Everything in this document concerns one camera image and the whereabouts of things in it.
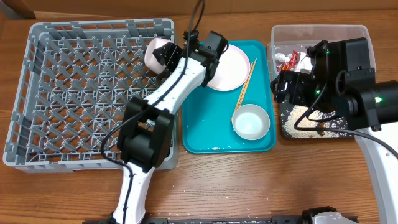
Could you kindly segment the small white plate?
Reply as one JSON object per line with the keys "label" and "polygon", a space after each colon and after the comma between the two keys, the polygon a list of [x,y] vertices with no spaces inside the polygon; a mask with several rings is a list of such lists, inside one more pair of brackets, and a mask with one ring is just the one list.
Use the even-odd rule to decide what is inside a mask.
{"label": "small white plate", "polygon": [[144,63],[147,68],[156,74],[162,73],[166,68],[162,54],[165,52],[165,48],[170,47],[172,44],[171,40],[158,37],[151,40],[144,56]]}

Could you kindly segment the white napkin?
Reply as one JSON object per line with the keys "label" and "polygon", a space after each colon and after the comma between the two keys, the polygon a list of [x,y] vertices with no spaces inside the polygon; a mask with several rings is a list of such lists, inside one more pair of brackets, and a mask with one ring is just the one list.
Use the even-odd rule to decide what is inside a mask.
{"label": "white napkin", "polygon": [[305,52],[293,51],[288,55],[276,53],[275,60],[280,62],[280,64],[276,66],[276,70],[278,72],[281,72],[282,70],[290,70],[293,72],[311,72],[313,67],[311,58],[308,57]]}

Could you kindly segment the red snack wrapper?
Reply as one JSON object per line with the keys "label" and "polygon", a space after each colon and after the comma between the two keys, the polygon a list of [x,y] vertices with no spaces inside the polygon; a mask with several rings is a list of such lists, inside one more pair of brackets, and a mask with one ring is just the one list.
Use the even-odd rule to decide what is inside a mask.
{"label": "red snack wrapper", "polygon": [[282,70],[294,70],[299,62],[300,54],[296,51],[293,51],[290,55],[277,53],[275,54],[275,59],[278,62],[281,62],[280,65],[276,66],[278,72],[281,72]]}

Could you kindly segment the large white plate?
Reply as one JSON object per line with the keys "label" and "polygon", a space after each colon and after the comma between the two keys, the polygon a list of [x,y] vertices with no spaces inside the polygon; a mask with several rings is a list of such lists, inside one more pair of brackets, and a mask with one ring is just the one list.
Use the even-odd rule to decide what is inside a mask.
{"label": "large white plate", "polygon": [[247,80],[250,68],[248,56],[239,47],[229,44],[207,86],[218,91],[234,90]]}

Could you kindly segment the brown food scrap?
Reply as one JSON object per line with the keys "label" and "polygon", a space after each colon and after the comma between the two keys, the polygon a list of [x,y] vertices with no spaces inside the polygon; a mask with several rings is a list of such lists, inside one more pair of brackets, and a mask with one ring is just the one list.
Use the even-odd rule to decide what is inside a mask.
{"label": "brown food scrap", "polygon": [[317,133],[319,136],[324,137],[326,135],[325,131],[322,131],[321,128],[325,128],[326,123],[318,123],[316,128],[317,128]]}

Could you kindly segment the grey bowl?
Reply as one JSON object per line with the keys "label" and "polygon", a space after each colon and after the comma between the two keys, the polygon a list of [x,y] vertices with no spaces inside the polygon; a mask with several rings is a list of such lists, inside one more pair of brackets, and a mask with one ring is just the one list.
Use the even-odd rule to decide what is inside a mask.
{"label": "grey bowl", "polygon": [[270,130],[271,120],[265,109],[246,104],[236,109],[231,123],[235,133],[243,139],[254,141],[263,138]]}

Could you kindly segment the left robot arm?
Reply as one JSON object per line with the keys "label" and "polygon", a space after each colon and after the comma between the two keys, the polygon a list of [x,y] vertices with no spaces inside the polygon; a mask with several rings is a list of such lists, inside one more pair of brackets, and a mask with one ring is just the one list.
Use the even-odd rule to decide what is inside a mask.
{"label": "left robot arm", "polygon": [[140,223],[145,216],[149,182],[156,168],[169,155],[175,115],[187,96],[214,77],[228,41],[210,32],[205,42],[198,31],[184,33],[186,44],[154,38],[147,46],[144,63],[156,74],[170,76],[143,99],[132,97],[126,104],[123,121],[111,133],[118,133],[123,182],[118,206],[111,216],[114,223]]}

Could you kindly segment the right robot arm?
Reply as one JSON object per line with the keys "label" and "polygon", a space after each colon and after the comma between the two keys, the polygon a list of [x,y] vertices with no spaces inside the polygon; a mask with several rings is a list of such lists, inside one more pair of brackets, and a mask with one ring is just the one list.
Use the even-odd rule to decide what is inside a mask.
{"label": "right robot arm", "polygon": [[[376,82],[368,40],[307,47],[310,73],[281,70],[271,82],[278,103],[304,106],[294,123],[299,131],[345,133],[355,137],[368,165],[381,223],[397,223],[397,81]],[[348,127],[301,127],[314,111],[344,118]]]}

